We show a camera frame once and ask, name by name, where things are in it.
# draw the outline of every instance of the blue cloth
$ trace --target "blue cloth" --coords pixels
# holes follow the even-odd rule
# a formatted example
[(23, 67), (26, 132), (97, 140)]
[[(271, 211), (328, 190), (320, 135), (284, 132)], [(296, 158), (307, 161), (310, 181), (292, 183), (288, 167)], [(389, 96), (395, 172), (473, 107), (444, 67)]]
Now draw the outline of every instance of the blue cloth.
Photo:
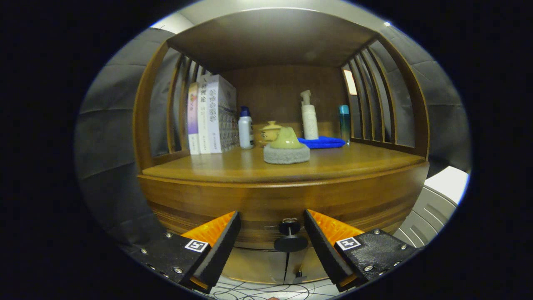
[(339, 148), (346, 144), (345, 141), (336, 138), (328, 138), (319, 136), (318, 139), (302, 139), (299, 138), (302, 144), (305, 144), (309, 149), (322, 149), (322, 148)]

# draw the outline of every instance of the book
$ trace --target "book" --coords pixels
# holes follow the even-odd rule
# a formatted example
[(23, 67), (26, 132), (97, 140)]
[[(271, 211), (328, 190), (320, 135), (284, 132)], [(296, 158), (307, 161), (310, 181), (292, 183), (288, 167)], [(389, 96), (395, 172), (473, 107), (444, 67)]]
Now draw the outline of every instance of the book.
[(220, 75), (207, 79), (209, 152), (223, 153), (238, 145), (237, 90)]
[(209, 154), (209, 138), (207, 130), (207, 110), (208, 110), (208, 95), (207, 95), (207, 79), (210, 75), (202, 75), (198, 79), (198, 141), (200, 146), (200, 154)]
[(198, 83), (193, 82), (189, 86), (187, 101), (187, 133), (189, 136), (189, 152), (191, 155), (200, 154), (200, 142), (198, 140)]

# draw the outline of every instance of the white floor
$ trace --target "white floor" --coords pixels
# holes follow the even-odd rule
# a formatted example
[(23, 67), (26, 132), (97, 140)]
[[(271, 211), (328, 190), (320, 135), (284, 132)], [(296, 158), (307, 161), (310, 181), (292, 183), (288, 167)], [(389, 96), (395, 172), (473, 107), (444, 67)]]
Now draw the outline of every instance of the white floor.
[(242, 282), (220, 276), (219, 282), (213, 287), (211, 293), (204, 295), (218, 300), (266, 300), (270, 297), (280, 300), (326, 300), (338, 294), (341, 293), (329, 279), (299, 285), (273, 286)]

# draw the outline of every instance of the book spine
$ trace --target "book spine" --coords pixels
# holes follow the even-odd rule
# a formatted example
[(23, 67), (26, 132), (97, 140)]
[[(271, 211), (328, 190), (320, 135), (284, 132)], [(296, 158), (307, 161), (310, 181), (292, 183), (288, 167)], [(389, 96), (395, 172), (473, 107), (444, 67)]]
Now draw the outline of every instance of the book spine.
[(209, 132), (209, 152), (211, 153), (222, 153), (219, 127), (219, 77), (211, 77), (212, 80), (207, 85), (209, 95), (207, 130)]
[(187, 102), (187, 132), (189, 134), (189, 152), (200, 154), (198, 141), (198, 83), (191, 83)]
[(198, 139), (200, 142), (200, 154), (209, 154), (209, 136), (207, 129), (208, 121), (208, 94), (207, 77), (201, 77), (198, 91)]

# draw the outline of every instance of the white pump bottle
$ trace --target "white pump bottle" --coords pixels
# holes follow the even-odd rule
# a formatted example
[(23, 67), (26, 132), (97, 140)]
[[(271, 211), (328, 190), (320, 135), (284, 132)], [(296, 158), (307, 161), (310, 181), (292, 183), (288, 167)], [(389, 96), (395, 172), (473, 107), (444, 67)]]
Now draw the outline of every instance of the white pump bottle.
[(302, 96), (302, 120), (303, 120), (303, 134), (305, 139), (318, 139), (318, 125), (317, 113), (314, 110), (314, 105), (310, 104), (309, 97), (311, 91), (306, 90), (300, 93)]

